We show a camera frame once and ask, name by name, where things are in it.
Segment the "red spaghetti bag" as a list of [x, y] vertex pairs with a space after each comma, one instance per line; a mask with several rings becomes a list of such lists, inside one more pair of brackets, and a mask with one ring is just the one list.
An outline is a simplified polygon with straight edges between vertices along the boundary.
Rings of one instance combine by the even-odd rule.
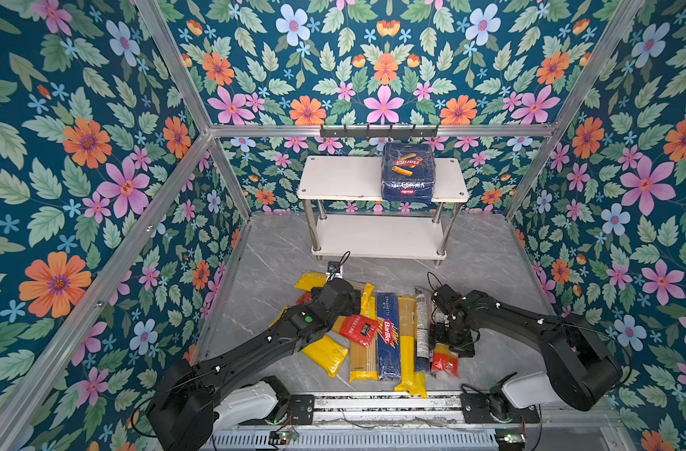
[[296, 304], [298, 306], [300, 304], [312, 306], [313, 319], [318, 318], [327, 321], [334, 313], [339, 313], [333, 322], [331, 331], [347, 338], [354, 344], [369, 348], [376, 339], [379, 327], [375, 315], [373, 318], [367, 316], [375, 306], [375, 301], [371, 297], [373, 289], [373, 286], [366, 285], [363, 291], [354, 291], [354, 300], [344, 306], [339, 306], [337, 309], [326, 307], [323, 302], [318, 300], [322, 288], [314, 288], [306, 292]]

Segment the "red-edged spaghetti bag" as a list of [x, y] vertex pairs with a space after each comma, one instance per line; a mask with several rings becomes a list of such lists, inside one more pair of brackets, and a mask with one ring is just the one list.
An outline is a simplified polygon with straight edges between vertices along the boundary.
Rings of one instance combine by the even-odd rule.
[[459, 355], [448, 345], [437, 343], [431, 359], [431, 372], [436, 376], [459, 377]]

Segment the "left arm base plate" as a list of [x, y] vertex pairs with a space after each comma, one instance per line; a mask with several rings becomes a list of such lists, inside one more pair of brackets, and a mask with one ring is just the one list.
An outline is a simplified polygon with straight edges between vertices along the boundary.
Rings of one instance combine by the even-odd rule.
[[316, 397], [314, 395], [286, 395], [277, 403], [273, 411], [273, 423], [283, 425], [292, 423], [294, 426], [308, 426], [313, 423]]

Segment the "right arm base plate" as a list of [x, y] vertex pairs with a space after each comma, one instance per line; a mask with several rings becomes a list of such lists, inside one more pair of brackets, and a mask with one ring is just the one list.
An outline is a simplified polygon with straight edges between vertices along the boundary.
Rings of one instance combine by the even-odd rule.
[[512, 406], [498, 409], [491, 406], [489, 399], [478, 393], [461, 393], [461, 411], [464, 421], [470, 425], [483, 424], [539, 424], [540, 415], [536, 407], [517, 409]]

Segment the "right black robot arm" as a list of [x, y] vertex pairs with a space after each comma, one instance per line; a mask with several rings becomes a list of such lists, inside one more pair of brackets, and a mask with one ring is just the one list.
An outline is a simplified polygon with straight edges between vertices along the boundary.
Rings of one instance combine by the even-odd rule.
[[556, 402], [588, 412], [623, 376], [621, 364], [600, 335], [579, 316], [561, 319], [538, 314], [483, 291], [461, 294], [448, 285], [435, 289], [432, 301], [446, 317], [444, 344], [456, 353], [474, 347], [473, 334], [486, 329], [541, 355], [543, 371], [523, 376], [514, 372], [482, 394], [498, 422], [508, 421], [515, 411]]

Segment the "blue Barilla pasta bag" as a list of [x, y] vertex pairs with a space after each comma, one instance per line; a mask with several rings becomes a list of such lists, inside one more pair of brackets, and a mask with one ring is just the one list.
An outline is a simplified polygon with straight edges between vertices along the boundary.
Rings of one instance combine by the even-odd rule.
[[430, 203], [436, 180], [431, 146], [387, 143], [382, 152], [381, 176], [383, 200]]

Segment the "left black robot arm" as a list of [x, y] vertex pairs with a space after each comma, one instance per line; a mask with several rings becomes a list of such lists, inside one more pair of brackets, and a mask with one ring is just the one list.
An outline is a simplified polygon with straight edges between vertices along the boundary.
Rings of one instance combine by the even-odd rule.
[[164, 450], [198, 450], [223, 428], [286, 416], [290, 393], [276, 377], [254, 378], [323, 339], [360, 309], [361, 291], [331, 277], [306, 304], [291, 306], [266, 330], [217, 357], [173, 365], [158, 383], [146, 417]]

